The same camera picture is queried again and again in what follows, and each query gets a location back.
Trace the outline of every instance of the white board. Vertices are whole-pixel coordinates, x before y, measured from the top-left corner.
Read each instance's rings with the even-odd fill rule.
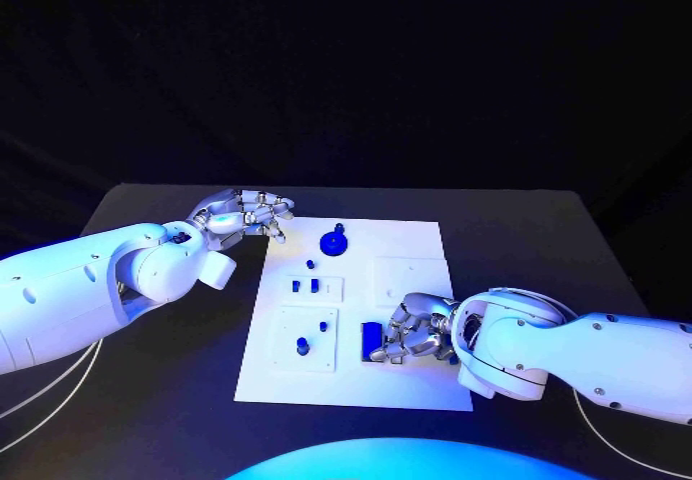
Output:
[[[343,223],[349,248],[343,255],[329,257],[318,242],[336,223]],[[282,245],[269,242],[267,250],[235,400],[470,411],[470,393],[457,382],[458,365],[431,355],[406,356],[402,365],[360,361],[362,323],[376,321],[386,326],[411,291],[454,298],[437,223],[297,217],[281,222],[281,229],[287,241]],[[313,270],[307,260],[316,263]],[[295,293],[291,283],[298,277],[301,291]],[[324,279],[321,286],[331,282],[329,294],[311,294],[311,278]],[[303,309],[291,318],[310,320],[292,324],[278,352],[275,332],[285,326],[281,312],[287,307]],[[313,348],[320,354],[329,351],[327,336],[313,331],[308,354],[301,357],[295,352],[295,338],[307,338],[300,332],[314,330],[320,308],[333,309],[337,317],[333,368],[324,365],[321,369],[301,359]],[[316,358],[314,363],[326,362]]]

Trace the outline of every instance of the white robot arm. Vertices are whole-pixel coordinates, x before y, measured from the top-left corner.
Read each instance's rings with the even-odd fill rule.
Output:
[[[690,424],[692,327],[602,313],[566,322],[558,306],[517,289],[463,302],[411,293],[370,359],[458,355],[458,382],[486,398],[539,400],[552,373],[595,404]]]
[[[177,300],[197,279],[222,289],[235,262],[219,253],[243,235],[284,242],[277,217],[292,201],[225,190],[184,221],[140,224],[24,252],[0,262],[0,374],[86,347]]]

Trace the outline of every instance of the blue object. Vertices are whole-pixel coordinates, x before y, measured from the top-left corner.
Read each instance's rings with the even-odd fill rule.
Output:
[[[336,224],[334,231],[326,233],[320,239],[320,250],[330,257],[339,256],[349,248],[349,241],[343,235],[343,225]]]
[[[363,352],[360,360],[372,362],[370,353],[382,346],[382,324],[379,322],[367,322],[362,324],[363,331]]]
[[[307,340],[303,337],[300,337],[298,338],[298,354],[307,355],[308,351],[310,351],[310,345],[307,344]]]
[[[385,465],[395,465],[401,478],[429,478],[431,459],[440,458],[453,459],[458,473],[451,475],[453,478],[589,480],[589,477],[574,470],[517,453],[422,438],[360,438],[316,445],[258,463],[231,479],[382,478],[382,459],[386,459]]]

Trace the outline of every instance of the white paper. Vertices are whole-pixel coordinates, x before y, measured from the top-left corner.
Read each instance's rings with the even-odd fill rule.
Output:
[[[349,248],[343,255],[329,257],[318,242],[336,223],[344,226]],[[457,382],[458,365],[432,356],[406,356],[402,365],[360,361],[360,324],[378,321],[386,326],[409,291],[454,298],[437,223],[297,217],[281,222],[281,229],[287,241],[282,245],[271,241],[267,250],[235,400],[471,411],[468,390]],[[313,270],[307,260],[316,263]],[[329,295],[324,302],[305,300],[303,290],[291,297],[297,277],[343,279],[342,301]],[[308,281],[301,282],[301,289],[310,289]],[[290,358],[277,360],[275,342],[282,341],[275,333],[277,312],[290,306],[337,309],[333,371],[295,368],[300,358],[310,356],[294,353],[292,337],[301,327],[285,338]],[[329,344],[320,344],[318,335],[311,338],[323,351]],[[275,361],[291,365],[290,371]]]

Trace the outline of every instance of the table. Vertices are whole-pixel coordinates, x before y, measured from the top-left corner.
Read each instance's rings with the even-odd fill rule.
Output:
[[[457,299],[515,286],[558,298],[581,313],[647,314],[572,192],[233,187],[294,199],[295,215],[440,222]],[[183,219],[222,188],[122,184],[108,192],[83,234]],[[553,377],[540,402],[474,395],[473,413],[233,402],[267,241],[248,237],[226,252],[238,269],[223,291],[197,283],[183,299],[107,337],[65,409],[0,456],[3,478],[225,478],[288,451],[366,437],[468,442],[598,478],[657,478],[601,444],[578,416],[571,390]],[[4,375],[0,392],[20,400],[73,359]],[[16,414],[0,430],[3,439],[26,431],[70,388],[56,387]],[[685,426],[585,407],[631,455],[692,470],[679,455],[689,440]],[[458,462],[438,464],[441,475],[463,469]]]

